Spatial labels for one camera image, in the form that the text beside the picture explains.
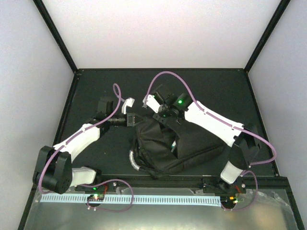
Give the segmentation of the green cap marker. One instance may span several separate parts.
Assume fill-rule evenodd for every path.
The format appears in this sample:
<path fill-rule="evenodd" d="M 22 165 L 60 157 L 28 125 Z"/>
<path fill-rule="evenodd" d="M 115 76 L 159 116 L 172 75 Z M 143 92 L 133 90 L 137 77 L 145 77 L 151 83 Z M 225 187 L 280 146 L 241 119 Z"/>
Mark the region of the green cap marker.
<path fill-rule="evenodd" d="M 173 151 L 176 149 L 176 146 L 177 146 L 177 144 L 176 144 L 176 142 L 174 141 L 174 142 L 172 143 L 172 145 L 171 145 L 171 147 L 172 147 L 171 152 L 173 152 Z"/>

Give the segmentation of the black student bag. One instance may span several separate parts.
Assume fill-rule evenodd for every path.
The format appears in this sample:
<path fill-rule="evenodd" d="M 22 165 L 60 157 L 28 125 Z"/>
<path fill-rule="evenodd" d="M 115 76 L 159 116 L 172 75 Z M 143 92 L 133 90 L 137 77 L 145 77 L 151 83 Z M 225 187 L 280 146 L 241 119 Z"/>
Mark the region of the black student bag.
<path fill-rule="evenodd" d="M 209 162 L 226 147 L 219 137 L 194 123 L 168 118 L 162 124 L 148 118 L 136 126 L 129 160 L 135 170 L 158 179 Z"/>

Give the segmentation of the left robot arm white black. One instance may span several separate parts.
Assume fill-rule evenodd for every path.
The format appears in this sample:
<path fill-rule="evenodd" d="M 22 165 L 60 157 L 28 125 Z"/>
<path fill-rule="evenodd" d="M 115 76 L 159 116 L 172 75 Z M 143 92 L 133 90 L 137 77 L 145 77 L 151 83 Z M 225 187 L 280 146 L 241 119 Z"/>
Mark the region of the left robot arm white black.
<path fill-rule="evenodd" d="M 119 101 L 121 113 L 115 114 L 113 101 L 102 97 L 96 114 L 89 118 L 74 134 L 52 147 L 43 146 L 38 154 L 33 174 L 33 183 L 46 192 L 65 193 L 70 187 L 87 185 L 92 191 L 103 186 L 100 171 L 90 167 L 73 168 L 72 163 L 89 145 L 99 140 L 111 126 L 133 127 L 135 113 L 127 113 L 134 99 L 129 97 Z"/>

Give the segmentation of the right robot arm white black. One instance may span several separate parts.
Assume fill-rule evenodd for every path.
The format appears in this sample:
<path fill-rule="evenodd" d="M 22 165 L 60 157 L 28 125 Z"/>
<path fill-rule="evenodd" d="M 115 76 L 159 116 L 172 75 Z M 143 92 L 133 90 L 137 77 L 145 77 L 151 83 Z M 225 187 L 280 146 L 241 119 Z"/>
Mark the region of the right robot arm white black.
<path fill-rule="evenodd" d="M 181 117 L 217 136 L 227 145 L 228 160 L 218 181 L 219 190 L 223 193 L 230 193 L 235 188 L 235 180 L 248 170 L 261 149 L 255 126 L 247 127 L 210 110 L 195 99 L 191 90 L 176 96 L 156 89 L 147 92 L 142 102 L 156 115 Z"/>

